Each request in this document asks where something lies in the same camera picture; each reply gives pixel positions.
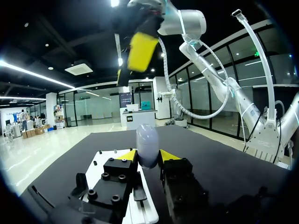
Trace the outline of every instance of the cable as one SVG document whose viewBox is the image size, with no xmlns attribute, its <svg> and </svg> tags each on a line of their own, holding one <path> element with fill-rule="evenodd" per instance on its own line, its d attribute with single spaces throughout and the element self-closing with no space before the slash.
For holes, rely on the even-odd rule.
<svg viewBox="0 0 299 224">
<path fill-rule="evenodd" d="M 280 126 L 279 144 L 278 144 L 278 149 L 277 149 L 276 155 L 275 155 L 274 160 L 273 160 L 273 164 L 275 163 L 275 160 L 276 160 L 278 152 L 279 152 L 279 147 L 280 147 L 280 140 L 281 140 L 281 123 L 280 123 L 280 119 L 279 119 L 279 126 Z"/>
<path fill-rule="evenodd" d="M 254 127 L 253 127 L 253 129 L 252 129 L 252 131 L 251 131 L 251 133 L 250 133 L 250 135 L 249 135 L 249 137 L 248 137 L 248 140 L 250 139 L 250 137 L 252 136 L 252 134 L 253 134 L 253 132 L 254 132 L 254 130 L 255 130 L 255 128 L 256 128 L 256 126 L 257 126 L 257 124 L 258 124 L 258 121 L 260 120 L 260 118 L 261 118 L 261 116 L 262 116 L 262 113 L 260 113 L 260 116 L 258 116 L 258 119 L 257 119 L 257 121 L 256 121 L 256 124 L 254 125 Z"/>
<path fill-rule="evenodd" d="M 281 107 L 282 107 L 282 116 L 284 116 L 284 114 L 285 114 L 285 106 L 284 106 L 283 102 L 281 102 L 280 100 L 276 100 L 275 101 L 275 105 L 277 105 L 277 104 L 281 105 Z"/>
<path fill-rule="evenodd" d="M 169 82 L 169 77 L 168 77 L 168 65 L 167 65 L 167 53 L 166 53 L 166 48 L 165 48 L 165 45 L 162 41 L 162 39 L 159 37 L 159 43 L 161 45 L 161 48 L 162 48 L 162 52 L 164 53 L 164 75 L 165 75 L 165 81 L 166 81 L 166 86 L 167 86 L 167 89 L 168 91 L 172 91 L 171 90 L 171 84 Z M 218 57 L 215 55 L 215 53 L 207 46 L 205 45 L 203 42 L 201 42 L 210 52 L 211 54 L 215 57 L 215 59 L 218 61 L 219 65 L 221 66 L 222 70 L 224 71 L 224 74 L 225 74 L 225 77 L 226 79 L 228 79 L 228 74 L 226 72 L 226 70 L 224 69 L 221 61 L 218 59 Z M 176 97 L 172 97 L 172 100 L 174 101 L 174 103 L 187 115 L 193 117 L 193 118 L 196 118 L 196 119 L 210 119 L 214 116 L 216 116 L 217 114 L 219 114 L 222 109 L 225 107 L 227 101 L 228 101 L 228 97 L 229 97 L 229 85 L 227 85 L 227 94 L 226 94 L 226 97 L 224 99 L 224 102 L 222 104 L 222 106 L 214 113 L 210 114 L 210 115 L 207 115 L 207 116 L 201 116 L 201 115 L 197 115 L 197 114 L 194 114 L 190 111 L 188 111 L 187 109 L 185 109 L 179 102 L 178 100 L 176 99 Z"/>
</svg>

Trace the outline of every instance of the black tabletop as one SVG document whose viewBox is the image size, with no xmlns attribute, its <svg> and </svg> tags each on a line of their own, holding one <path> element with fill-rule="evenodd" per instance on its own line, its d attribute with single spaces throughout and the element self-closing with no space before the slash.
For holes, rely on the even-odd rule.
<svg viewBox="0 0 299 224">
<path fill-rule="evenodd" d="M 220 142 L 176 125 L 157 127 L 160 148 L 193 165 L 193 173 L 205 190 L 210 204 L 228 204 L 243 194 L 255 195 L 261 186 L 276 193 L 288 170 L 240 152 Z M 32 184 L 54 205 L 66 200 L 76 186 L 76 173 L 85 173 L 99 150 L 136 147 L 136 131 L 92 133 L 52 163 Z M 144 175 L 159 222 L 170 221 L 168 207 L 156 166 Z M 41 220 L 46 214 L 23 192 L 21 198 Z"/>
</svg>

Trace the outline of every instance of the black bolt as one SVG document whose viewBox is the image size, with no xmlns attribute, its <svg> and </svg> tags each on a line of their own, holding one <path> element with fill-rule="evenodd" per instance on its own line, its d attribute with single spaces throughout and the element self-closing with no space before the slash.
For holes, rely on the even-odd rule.
<svg viewBox="0 0 299 224">
<path fill-rule="evenodd" d="M 121 201 L 121 197 L 119 195 L 113 195 L 111 201 L 112 203 L 118 203 Z"/>
<path fill-rule="evenodd" d="M 95 190 L 89 189 L 87 197 L 88 197 L 88 200 L 94 200 L 98 197 L 98 194 Z"/>
<path fill-rule="evenodd" d="M 81 220 L 81 223 L 82 224 L 92 224 L 92 223 L 94 223 L 93 222 L 93 219 L 92 218 L 90 218 L 90 217 L 84 217 L 82 220 Z"/>
<path fill-rule="evenodd" d="M 119 175 L 118 179 L 119 179 L 120 182 L 126 182 L 127 181 L 127 177 L 124 174 Z"/>
<path fill-rule="evenodd" d="M 109 180 L 110 179 L 110 175 L 109 175 L 109 173 L 102 173 L 102 179 L 104 180 L 104 181 L 106 181 L 106 180 Z"/>
</svg>

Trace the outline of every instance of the white floor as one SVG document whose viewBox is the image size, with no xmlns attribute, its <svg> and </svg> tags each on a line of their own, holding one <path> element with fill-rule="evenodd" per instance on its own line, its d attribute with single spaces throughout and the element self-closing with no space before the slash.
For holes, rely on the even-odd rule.
<svg viewBox="0 0 299 224">
<path fill-rule="evenodd" d="M 167 120 L 156 120 L 163 126 Z M 90 133 L 124 131 L 120 123 L 69 127 L 37 135 L 29 139 L 16 138 L 7 144 L 0 137 L 0 159 L 7 184 L 20 195 L 52 162 L 71 149 Z M 190 131 L 200 133 L 237 150 L 243 150 L 244 142 L 195 126 Z"/>
</svg>

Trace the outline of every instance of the white platform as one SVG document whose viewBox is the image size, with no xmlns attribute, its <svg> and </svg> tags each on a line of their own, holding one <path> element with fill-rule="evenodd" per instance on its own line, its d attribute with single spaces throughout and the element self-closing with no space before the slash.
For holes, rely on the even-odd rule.
<svg viewBox="0 0 299 224">
<path fill-rule="evenodd" d="M 139 125 L 142 124 L 148 124 L 152 127 L 156 126 L 156 120 L 155 120 L 155 113 L 157 111 L 150 110 L 150 111 L 138 111 L 133 113 L 123 113 L 123 119 L 127 126 L 127 130 L 135 130 Z M 128 121 L 127 117 L 132 116 L 133 120 Z"/>
<path fill-rule="evenodd" d="M 86 172 L 86 179 L 89 189 L 94 188 L 97 182 L 101 179 L 101 174 L 104 172 L 103 165 L 109 158 L 118 158 L 130 150 L 117 150 L 114 151 L 102 151 L 102 154 L 99 152 L 96 153 L 94 159 L 91 161 L 91 164 Z M 159 216 L 154 206 L 153 200 L 150 196 L 150 192 L 143 174 L 142 167 L 138 165 L 137 171 L 140 171 L 143 188 L 147 197 L 147 200 L 143 201 L 143 206 L 140 202 L 134 201 L 133 193 L 130 194 L 129 203 L 127 207 L 126 216 L 124 217 L 123 224 L 153 224 L 158 222 Z M 87 195 L 84 196 L 83 201 L 88 202 Z"/>
</svg>

